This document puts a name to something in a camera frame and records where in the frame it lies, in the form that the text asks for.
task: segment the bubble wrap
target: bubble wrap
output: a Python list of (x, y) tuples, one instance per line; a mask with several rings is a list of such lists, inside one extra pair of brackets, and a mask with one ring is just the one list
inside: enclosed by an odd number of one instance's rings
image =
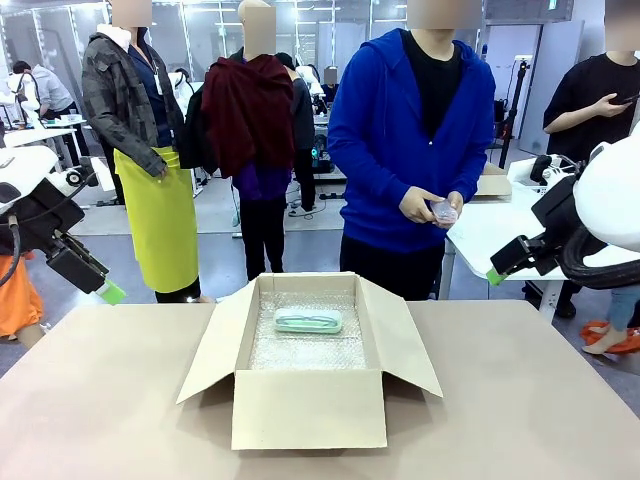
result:
[[(338, 310), (342, 330), (333, 335), (277, 332), (278, 308)], [(249, 370), (354, 370), (367, 368), (355, 297), (348, 291), (260, 294)]]

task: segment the orange cloth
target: orange cloth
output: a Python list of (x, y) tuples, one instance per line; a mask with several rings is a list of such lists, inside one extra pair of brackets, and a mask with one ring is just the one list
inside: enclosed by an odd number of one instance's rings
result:
[[(587, 323), (580, 332), (580, 336), (584, 339), (587, 345), (592, 345), (600, 340), (603, 335), (600, 333), (595, 333), (589, 330), (591, 327), (606, 327), (609, 325), (608, 322), (589, 322)], [(627, 329), (627, 339), (619, 343), (618, 345), (614, 345), (606, 353), (635, 353), (640, 351), (640, 328), (628, 328)]]
[[(11, 257), (0, 255), (0, 278), (11, 265)], [(25, 259), (21, 258), (13, 276), (0, 287), (0, 336), (38, 323), (42, 318), (42, 299), (29, 280)]]

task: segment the dark red cloth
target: dark red cloth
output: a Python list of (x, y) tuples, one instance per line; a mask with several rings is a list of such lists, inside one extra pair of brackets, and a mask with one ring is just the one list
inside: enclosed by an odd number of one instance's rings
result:
[(291, 79), (275, 57), (218, 59), (205, 77), (201, 111), (223, 178), (250, 161), (292, 168), (292, 101)]

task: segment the hand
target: hand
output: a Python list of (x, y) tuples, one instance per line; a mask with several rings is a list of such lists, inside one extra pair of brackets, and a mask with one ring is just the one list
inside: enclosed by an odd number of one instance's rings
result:
[(447, 197), (449, 203), (453, 208), (458, 212), (458, 218), (462, 215), (462, 207), (464, 207), (464, 198), (462, 198), (462, 194), (460, 192), (451, 192)]
[(158, 175), (158, 181), (164, 180), (168, 174), (169, 174), (169, 167), (165, 165), (162, 171), (160, 172), (160, 175)]
[[(456, 210), (456, 213), (458, 214), (458, 219), (460, 218), (460, 215), (462, 215), (462, 207), (464, 207), (464, 199), (462, 198), (462, 195), (460, 194), (460, 192), (451, 192), (448, 196), (447, 196), (447, 200), (449, 201), (449, 204)], [(438, 228), (442, 228), (444, 230), (449, 230), (451, 227), (453, 227), (455, 225), (454, 223), (440, 223), (437, 221), (435, 222), (436, 226)]]
[(593, 111), (597, 116), (600, 117), (615, 117), (616, 115), (620, 115), (624, 112), (631, 103), (627, 103), (625, 105), (612, 105), (610, 102), (614, 98), (618, 96), (617, 93), (612, 93), (610, 95), (605, 95), (600, 100), (592, 105)]
[(433, 222), (435, 217), (427, 207), (427, 201), (442, 202), (444, 198), (438, 197), (422, 188), (411, 187), (407, 190), (399, 208), (402, 214), (414, 223)]

